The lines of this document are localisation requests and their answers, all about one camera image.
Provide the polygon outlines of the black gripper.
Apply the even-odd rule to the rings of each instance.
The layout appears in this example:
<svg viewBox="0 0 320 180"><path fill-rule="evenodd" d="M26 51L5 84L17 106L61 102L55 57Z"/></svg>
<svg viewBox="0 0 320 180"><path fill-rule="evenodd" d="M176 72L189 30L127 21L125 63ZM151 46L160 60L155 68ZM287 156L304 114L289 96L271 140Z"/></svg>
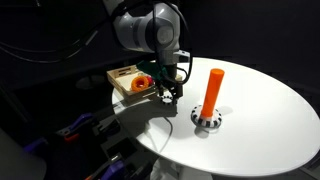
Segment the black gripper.
<svg viewBox="0 0 320 180"><path fill-rule="evenodd" d="M175 99L181 98L183 96L183 86L176 81L177 65L162 66L160 75L162 85L168 90L174 89L173 97ZM160 97L164 96L164 88L162 85L158 87Z"/></svg>

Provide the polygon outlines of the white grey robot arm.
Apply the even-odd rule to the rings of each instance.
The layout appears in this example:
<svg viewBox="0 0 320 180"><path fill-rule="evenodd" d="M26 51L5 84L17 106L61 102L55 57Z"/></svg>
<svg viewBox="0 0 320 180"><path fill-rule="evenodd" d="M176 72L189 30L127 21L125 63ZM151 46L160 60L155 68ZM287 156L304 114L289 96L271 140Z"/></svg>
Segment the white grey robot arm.
<svg viewBox="0 0 320 180"><path fill-rule="evenodd" d="M150 1L150 12L133 16L130 10L142 6L143 1L128 5L125 0L102 0L117 42L126 50L153 53L156 62L146 64L144 72L154 72L159 95L166 88L173 99L179 99L184 84L176 80L182 14L176 5L165 0Z"/></svg>

